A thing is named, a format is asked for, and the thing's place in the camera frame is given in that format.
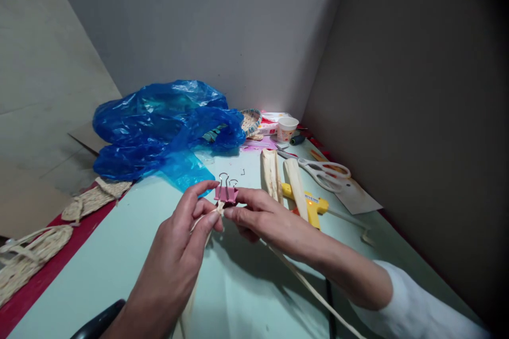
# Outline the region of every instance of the gray wall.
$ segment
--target gray wall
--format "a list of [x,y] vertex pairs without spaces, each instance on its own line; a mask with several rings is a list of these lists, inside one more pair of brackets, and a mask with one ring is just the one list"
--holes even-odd
[[489,320],[507,221],[491,0],[340,0],[304,123]]
[[123,95],[200,79],[301,117],[337,0],[69,0]]

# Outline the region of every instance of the fingernail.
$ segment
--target fingernail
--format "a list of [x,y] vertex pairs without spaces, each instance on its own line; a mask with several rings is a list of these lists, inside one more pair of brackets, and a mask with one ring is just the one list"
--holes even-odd
[[224,217],[231,219],[233,217],[233,209],[226,208],[223,212]]
[[219,220],[219,217],[220,217],[220,214],[218,212],[212,212],[212,213],[209,213],[208,215],[208,222],[211,224],[211,225],[214,225],[218,220]]

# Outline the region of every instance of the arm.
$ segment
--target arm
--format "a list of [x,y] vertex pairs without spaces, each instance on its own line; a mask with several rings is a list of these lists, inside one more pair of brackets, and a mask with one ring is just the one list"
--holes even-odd
[[[168,337],[198,278],[205,242],[214,228],[223,231],[215,206],[198,196],[218,182],[190,187],[173,215],[163,221],[124,308],[102,339]],[[190,234],[194,222],[201,219]]]
[[260,238],[332,280],[359,318],[385,338],[488,337],[481,327],[419,287],[403,270],[368,260],[316,230],[262,190],[240,189],[245,208],[224,216],[255,243]]

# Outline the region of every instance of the light green table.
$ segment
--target light green table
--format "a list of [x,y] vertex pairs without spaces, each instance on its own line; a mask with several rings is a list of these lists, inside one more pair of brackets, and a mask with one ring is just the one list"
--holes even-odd
[[[287,151],[313,159],[306,141]],[[238,186],[261,187],[260,152],[215,157],[208,164],[216,175],[227,172]],[[283,161],[280,160],[281,173]],[[347,212],[332,193],[302,171],[304,188]],[[89,319],[120,298],[127,298],[145,261],[159,224],[169,217],[181,193],[164,179],[151,176],[133,186],[23,317],[9,338],[68,339]],[[212,194],[207,198],[213,200]],[[378,212],[358,216],[373,227],[376,248],[362,243],[361,229],[335,216],[320,217],[322,231],[365,256],[395,264],[431,294],[479,322],[471,309]],[[263,244],[249,244],[225,222],[206,248],[198,279],[190,338],[313,338],[328,339],[328,312]],[[324,277],[299,264],[313,286],[325,296]],[[356,317],[334,290],[336,310],[366,337],[377,337]],[[338,337],[353,335],[336,322]]]

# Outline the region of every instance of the small woven basket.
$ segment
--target small woven basket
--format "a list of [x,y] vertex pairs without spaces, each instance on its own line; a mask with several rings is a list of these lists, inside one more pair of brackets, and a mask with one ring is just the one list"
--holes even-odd
[[256,134],[256,129],[261,123],[261,113],[257,109],[242,110],[244,121],[242,122],[242,130],[245,131],[245,137],[248,138]]

